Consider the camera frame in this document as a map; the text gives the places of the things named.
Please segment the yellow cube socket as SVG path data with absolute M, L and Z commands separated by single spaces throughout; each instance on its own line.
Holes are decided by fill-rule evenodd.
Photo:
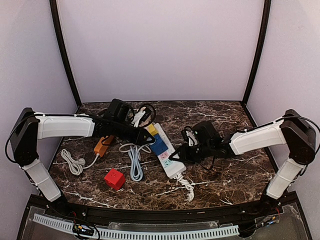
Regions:
M 158 130 L 155 128 L 153 124 L 148 125 L 146 129 L 152 136 L 155 136 L 158 134 Z

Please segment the white power strip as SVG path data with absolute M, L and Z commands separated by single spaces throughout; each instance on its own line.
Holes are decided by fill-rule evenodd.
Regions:
M 165 134 L 159 123 L 154 125 L 155 129 L 158 131 L 159 136 L 168 147 L 166 151 L 158 155 L 158 159 L 169 179 L 175 179 L 178 182 L 181 182 L 183 177 L 183 172 L 186 170 L 186 166 L 177 160 L 171 160 L 169 157 L 175 152 L 173 145 L 171 144 L 169 138 Z

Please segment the blue cube socket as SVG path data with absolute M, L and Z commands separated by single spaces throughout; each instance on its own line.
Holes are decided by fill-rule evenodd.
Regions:
M 152 150 L 152 152 L 155 153 L 156 156 L 159 156 L 165 151 L 167 151 L 168 147 L 158 133 L 153 137 L 155 139 L 155 142 L 150 144 L 149 147 Z

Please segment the red cube socket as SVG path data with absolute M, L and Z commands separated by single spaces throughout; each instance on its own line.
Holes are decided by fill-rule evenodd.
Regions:
M 114 190 L 118 191 L 124 185 L 126 179 L 123 173 L 120 171 L 112 168 L 104 177 L 105 183 L 113 188 Z

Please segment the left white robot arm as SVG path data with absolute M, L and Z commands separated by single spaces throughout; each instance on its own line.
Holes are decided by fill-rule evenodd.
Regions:
M 64 194 L 50 176 L 37 152 L 39 140 L 61 137 L 115 136 L 138 146 L 153 144 L 155 138 L 144 128 L 112 117 L 92 114 L 49 114 L 22 110 L 5 147 L 11 147 L 8 160 L 19 165 L 49 202 L 63 199 Z

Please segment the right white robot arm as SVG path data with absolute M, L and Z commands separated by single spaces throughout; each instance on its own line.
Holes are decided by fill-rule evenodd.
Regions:
M 202 121 L 181 132 L 185 143 L 170 156 L 171 161 L 200 163 L 205 158 L 230 159 L 257 149 L 287 145 L 289 154 L 265 189 L 269 199 L 279 199 L 298 175 L 313 162 L 320 150 L 319 126 L 288 109 L 285 114 L 261 126 L 220 136 L 213 124 Z

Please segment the orange power strip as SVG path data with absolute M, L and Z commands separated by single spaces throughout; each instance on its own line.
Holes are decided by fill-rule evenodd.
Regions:
M 101 137 L 93 150 L 94 153 L 99 157 L 103 157 L 113 140 L 113 135 Z

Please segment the black front rail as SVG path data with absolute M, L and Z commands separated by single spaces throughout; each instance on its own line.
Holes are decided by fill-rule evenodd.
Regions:
M 252 223 L 258 215 L 248 215 L 241 211 L 251 212 L 258 201 L 245 202 L 212 208 L 187 210 L 125 210 L 106 207 L 95 207 L 70 203 L 69 207 L 76 217 L 91 224 L 107 226 L 109 223 L 133 224 L 185 224 L 218 221 L 220 224 Z

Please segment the right black frame post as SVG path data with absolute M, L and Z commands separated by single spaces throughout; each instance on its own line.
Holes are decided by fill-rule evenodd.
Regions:
M 256 79 L 260 59 L 262 56 L 263 52 L 263 47 L 265 43 L 265 38 L 267 34 L 267 29 L 268 29 L 268 23 L 269 23 L 269 16 L 270 16 L 270 11 L 271 11 L 271 0 L 264 0 L 263 2 L 263 11 L 262 11 L 262 17 L 261 17 L 261 23 L 260 23 L 260 28 L 259 28 L 259 34 L 258 34 L 258 39 L 257 39 L 257 44 L 256 44 L 256 49 L 252 61 L 252 66 L 251 70 L 249 73 L 248 81 L 246 84 L 246 88 L 244 91 L 244 95 L 242 98 L 242 105 L 243 107 L 246 107 L 248 105 L 248 101 L 250 99 L 250 95 L 254 86 L 254 82 Z

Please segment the black frame post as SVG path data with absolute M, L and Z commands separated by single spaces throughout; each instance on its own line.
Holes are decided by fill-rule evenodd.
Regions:
M 262 17 L 261 17 L 261 23 L 260 23 L 260 28 L 259 28 L 259 34 L 258 34 L 258 39 L 257 39 L 257 44 L 256 44 L 256 49 L 252 61 L 252 66 L 251 70 L 249 73 L 248 81 L 246 84 L 246 88 L 244 91 L 244 95 L 242 98 L 242 105 L 243 107 L 246 107 L 248 105 L 248 101 L 250 99 L 250 95 L 254 86 L 254 82 L 256 79 L 260 59 L 262 56 L 263 52 L 263 47 L 265 43 L 265 38 L 267 34 L 267 29 L 268 29 L 268 23 L 269 23 L 269 16 L 270 16 L 270 11 L 271 11 L 271 0 L 264 0 L 263 2 L 263 11 L 262 11 Z
M 64 71 L 65 71 L 67 81 L 68 81 L 73 99 L 75 101 L 75 104 L 79 108 L 82 105 L 82 101 L 76 86 L 76 81 L 72 72 L 69 56 L 67 53 L 67 48 L 65 45 L 64 37 L 63 37 L 63 31 L 62 31 L 59 10 L 58 10 L 58 2 L 56 0 L 49 0 L 49 5 L 50 5 L 50 11 L 51 11 L 51 17 L 52 17 L 53 27 L 55 31 L 56 41 L 58 44 Z

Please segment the left black frame post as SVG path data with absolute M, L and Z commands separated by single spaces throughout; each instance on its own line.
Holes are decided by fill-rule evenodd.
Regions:
M 67 53 L 67 48 L 65 45 L 64 37 L 63 37 L 63 31 L 62 31 L 59 10 L 58 10 L 58 2 L 56 0 L 49 0 L 49 5 L 50 5 L 50 11 L 51 11 L 51 17 L 52 17 L 53 27 L 55 31 L 56 41 L 58 44 L 64 71 L 65 71 L 67 81 L 68 81 L 73 99 L 75 101 L 75 104 L 79 108 L 82 105 L 82 101 L 76 86 L 76 81 L 72 72 L 69 56 Z

